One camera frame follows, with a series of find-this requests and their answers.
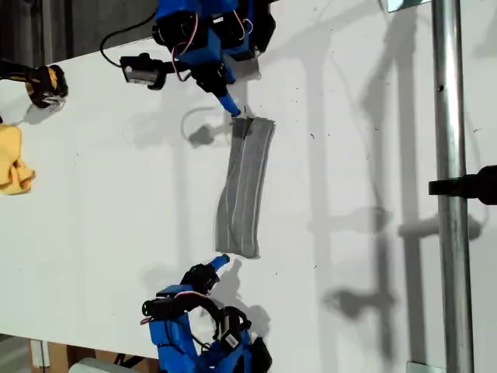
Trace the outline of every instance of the white table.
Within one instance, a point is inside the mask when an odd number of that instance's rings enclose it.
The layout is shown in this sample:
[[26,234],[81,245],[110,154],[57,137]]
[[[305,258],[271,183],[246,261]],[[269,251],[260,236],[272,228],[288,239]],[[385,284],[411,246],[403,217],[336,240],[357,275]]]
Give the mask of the white table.
[[[478,54],[495,6],[463,3],[475,172],[496,156],[496,60]],[[384,16],[373,1],[310,0],[277,2],[273,12],[262,79],[231,89],[277,125],[261,258],[232,262],[214,297],[248,312],[275,372],[402,372],[410,358],[404,258],[418,245],[425,310],[414,317],[424,319],[427,361],[444,366],[438,239],[398,235],[404,222],[436,213],[427,191],[436,178],[430,8]],[[152,40],[109,55],[140,52],[169,58]],[[26,114],[23,85],[0,83],[2,116],[20,122],[23,158],[37,172],[31,193],[0,198],[0,333],[155,357],[141,305],[214,257],[228,164],[228,134],[198,148],[185,135],[205,124],[222,130],[227,118],[193,81],[171,75],[161,92],[127,85],[98,53],[61,67],[70,96],[51,115]],[[486,214],[476,202],[470,212],[479,221]],[[491,212],[471,246],[481,371],[492,370],[497,332]],[[196,333],[208,335],[208,326],[195,319]]]

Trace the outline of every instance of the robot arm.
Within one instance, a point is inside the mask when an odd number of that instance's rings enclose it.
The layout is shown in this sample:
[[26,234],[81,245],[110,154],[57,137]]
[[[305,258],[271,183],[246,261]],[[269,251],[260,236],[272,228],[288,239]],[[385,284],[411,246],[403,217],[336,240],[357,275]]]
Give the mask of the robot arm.
[[[213,93],[233,117],[241,112],[227,85],[235,77],[225,62],[255,58],[266,51],[276,28],[269,4],[276,0],[158,0],[154,40],[169,49],[171,62],[151,60],[147,54],[122,57],[127,82],[161,89],[165,76],[176,73],[184,82],[190,76],[205,92]],[[190,70],[184,78],[180,72]]]
[[[181,283],[168,286],[157,298],[146,301],[142,312],[149,323],[151,340],[158,348],[159,365],[168,373],[266,373],[273,362],[262,338],[252,342],[251,322],[239,309],[218,308],[208,298],[219,281],[216,272],[229,261],[218,256],[209,264],[198,264],[185,273]],[[205,309],[215,321],[211,344],[193,336],[188,312]],[[197,354],[193,341],[205,349]]]

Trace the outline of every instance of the gray towel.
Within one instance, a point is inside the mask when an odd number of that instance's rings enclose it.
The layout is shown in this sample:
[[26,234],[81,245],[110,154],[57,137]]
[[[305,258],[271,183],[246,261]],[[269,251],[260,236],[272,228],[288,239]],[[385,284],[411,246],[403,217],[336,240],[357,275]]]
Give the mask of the gray towel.
[[228,178],[217,208],[218,252],[259,257],[259,205],[274,129],[274,122],[258,117],[233,121]]

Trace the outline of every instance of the metal pole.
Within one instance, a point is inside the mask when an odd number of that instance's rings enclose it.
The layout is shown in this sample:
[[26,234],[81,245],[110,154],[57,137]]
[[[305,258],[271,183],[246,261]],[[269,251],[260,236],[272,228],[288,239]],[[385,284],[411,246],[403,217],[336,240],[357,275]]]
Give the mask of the metal pole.
[[[432,0],[438,179],[466,173],[461,4]],[[474,373],[467,202],[439,197],[447,373]]]

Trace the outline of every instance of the yellow object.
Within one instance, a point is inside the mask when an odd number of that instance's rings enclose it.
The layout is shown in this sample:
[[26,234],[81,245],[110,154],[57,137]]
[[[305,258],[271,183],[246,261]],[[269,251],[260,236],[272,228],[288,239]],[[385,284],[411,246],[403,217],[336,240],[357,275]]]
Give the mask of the yellow object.
[[7,194],[27,192],[34,171],[21,160],[21,130],[0,124],[0,191]]

